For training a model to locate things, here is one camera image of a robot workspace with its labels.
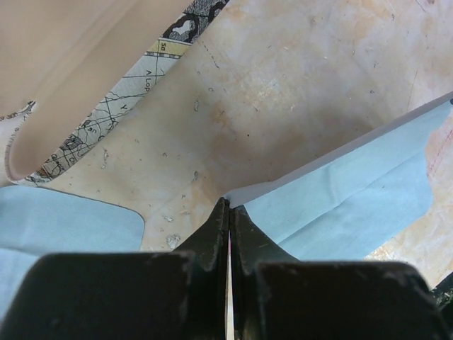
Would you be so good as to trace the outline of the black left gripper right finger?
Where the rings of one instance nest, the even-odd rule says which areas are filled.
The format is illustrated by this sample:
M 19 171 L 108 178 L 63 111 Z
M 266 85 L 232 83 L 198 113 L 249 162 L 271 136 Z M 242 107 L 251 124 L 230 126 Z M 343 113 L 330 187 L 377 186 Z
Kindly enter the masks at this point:
M 300 261 L 231 210 L 236 339 L 451 339 L 452 306 L 439 306 L 413 266 L 397 261 Z

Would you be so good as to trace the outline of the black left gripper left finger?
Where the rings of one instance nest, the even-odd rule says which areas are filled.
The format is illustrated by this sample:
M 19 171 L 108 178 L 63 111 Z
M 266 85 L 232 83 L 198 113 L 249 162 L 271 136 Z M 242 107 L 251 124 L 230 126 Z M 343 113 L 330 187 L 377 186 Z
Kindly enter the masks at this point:
M 229 202 L 171 252 L 60 253 L 27 273 L 2 339 L 224 339 Z

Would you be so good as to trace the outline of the map print glasses case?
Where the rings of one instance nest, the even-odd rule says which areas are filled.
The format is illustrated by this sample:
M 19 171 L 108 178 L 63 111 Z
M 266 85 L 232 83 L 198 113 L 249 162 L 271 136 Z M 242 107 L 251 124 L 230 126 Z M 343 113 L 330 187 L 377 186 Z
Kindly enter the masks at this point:
M 41 186 L 92 150 L 224 1 L 2 1 L 1 185 Z

